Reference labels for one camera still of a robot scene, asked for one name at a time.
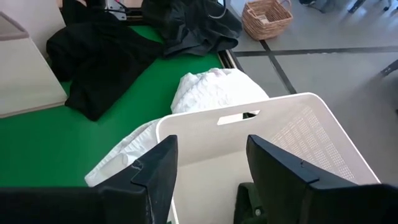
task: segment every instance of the black cloth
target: black cloth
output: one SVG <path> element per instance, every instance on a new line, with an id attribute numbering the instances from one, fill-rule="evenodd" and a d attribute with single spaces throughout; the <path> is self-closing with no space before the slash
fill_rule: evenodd
<path id="1" fill-rule="evenodd" d="M 72 80 L 65 106 L 96 121 L 163 49 L 160 43 L 122 25 L 112 14 L 71 2 L 75 14 L 47 41 L 47 52 L 58 80 Z"/>
<path id="2" fill-rule="evenodd" d="M 220 19 L 208 15 L 223 7 L 214 0 L 144 0 L 144 20 L 165 39 L 165 57 L 206 55 L 232 49 L 242 32 L 241 22 L 226 11 Z"/>
<path id="3" fill-rule="evenodd" d="M 241 183 L 236 194 L 234 224 L 266 224 L 267 215 L 254 183 Z"/>

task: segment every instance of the green surface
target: green surface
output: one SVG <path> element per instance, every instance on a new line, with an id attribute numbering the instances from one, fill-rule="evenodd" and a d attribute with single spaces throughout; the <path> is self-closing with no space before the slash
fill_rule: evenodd
<path id="1" fill-rule="evenodd" d="M 133 29 L 160 41 L 150 27 Z M 171 113 L 183 75 L 213 67 L 222 67 L 216 54 L 157 59 L 97 122 L 66 106 L 0 119 L 0 186 L 85 186 L 84 176 L 123 137 Z"/>

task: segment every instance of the basket handle hole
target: basket handle hole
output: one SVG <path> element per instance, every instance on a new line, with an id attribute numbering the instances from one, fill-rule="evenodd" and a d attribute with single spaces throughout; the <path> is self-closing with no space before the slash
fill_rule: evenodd
<path id="1" fill-rule="evenodd" d="M 245 112 L 245 113 L 238 113 L 238 114 L 232 114 L 228 116 L 222 116 L 218 118 L 217 125 L 224 125 L 224 124 L 231 124 L 235 122 L 240 122 L 244 120 L 249 120 L 255 118 L 260 111 L 251 111 L 251 112 Z"/>

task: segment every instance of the white laundry basket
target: white laundry basket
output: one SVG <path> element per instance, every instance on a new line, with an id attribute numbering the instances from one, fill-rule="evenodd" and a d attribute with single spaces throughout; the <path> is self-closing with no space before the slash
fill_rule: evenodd
<path id="1" fill-rule="evenodd" d="M 27 31 L 0 11 L 0 118 L 59 106 L 66 99 Z"/>
<path id="2" fill-rule="evenodd" d="M 249 111 L 260 112 L 218 125 L 221 117 Z M 326 104 L 312 93 L 166 116 L 157 125 L 157 139 L 170 134 L 178 137 L 173 223 L 233 223 L 238 185 L 252 182 L 246 158 L 249 134 L 357 184 L 379 182 Z"/>

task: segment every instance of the black line on floor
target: black line on floor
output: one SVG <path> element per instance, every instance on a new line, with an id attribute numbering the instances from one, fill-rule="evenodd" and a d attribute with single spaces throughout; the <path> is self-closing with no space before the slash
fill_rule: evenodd
<path id="1" fill-rule="evenodd" d="M 232 50 L 228 50 L 232 56 L 232 60 L 235 62 L 237 69 L 244 72 L 242 65 L 239 63 L 239 60 L 236 58 L 236 54 Z"/>
<path id="2" fill-rule="evenodd" d="M 272 55 L 332 54 L 332 53 L 385 53 L 398 52 L 398 46 L 389 47 L 349 47 L 337 49 L 273 50 Z"/>
<path id="3" fill-rule="evenodd" d="M 264 50 L 266 50 L 268 52 L 271 51 L 271 49 L 269 48 L 269 46 L 267 45 L 267 43 L 264 40 L 260 40 L 260 43 L 261 43 L 262 47 L 264 48 Z M 270 54 L 268 56 L 268 58 L 271 61 L 272 66 L 274 66 L 274 69 L 275 69 L 276 73 L 278 74 L 279 78 L 282 80 L 283 84 L 285 85 L 287 91 L 289 91 L 290 94 L 296 94 L 297 93 L 296 89 L 293 87 L 289 78 L 287 78 L 285 71 L 282 69 L 278 60 L 276 60 L 275 56 L 273 54 Z"/>
<path id="4" fill-rule="evenodd" d="M 389 53 L 389 52 L 398 52 L 398 46 L 350 47 L 350 48 L 337 48 L 337 49 L 302 49 L 302 50 L 271 50 L 268 47 L 267 51 L 257 50 L 257 51 L 235 52 L 235 56 L 251 57 L 251 56 L 269 56 L 269 55 L 281 56 L 281 55 L 333 54 L 333 53 L 366 54 L 366 53 Z"/>
<path id="5" fill-rule="evenodd" d="M 235 52 L 235 56 L 237 57 L 252 57 L 252 56 L 268 56 L 270 55 L 271 52 L 265 52 L 265 51 L 247 51 L 247 52 Z"/>

